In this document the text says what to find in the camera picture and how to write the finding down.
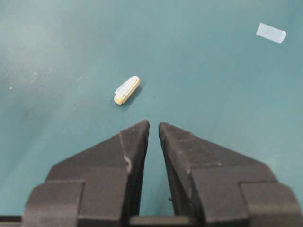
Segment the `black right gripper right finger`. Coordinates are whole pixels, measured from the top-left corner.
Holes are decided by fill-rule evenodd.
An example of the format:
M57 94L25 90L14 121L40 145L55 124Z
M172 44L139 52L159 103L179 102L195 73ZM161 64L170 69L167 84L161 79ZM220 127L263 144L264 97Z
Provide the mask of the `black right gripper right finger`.
M163 151L176 215L204 227L300 227L293 191L269 166L161 122Z

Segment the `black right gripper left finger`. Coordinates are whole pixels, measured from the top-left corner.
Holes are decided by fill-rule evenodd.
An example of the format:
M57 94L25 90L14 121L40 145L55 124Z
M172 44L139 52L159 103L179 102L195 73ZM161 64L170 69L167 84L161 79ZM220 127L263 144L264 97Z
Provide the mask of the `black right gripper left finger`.
M146 120L52 166L23 213L25 227L121 227L137 215L149 137Z

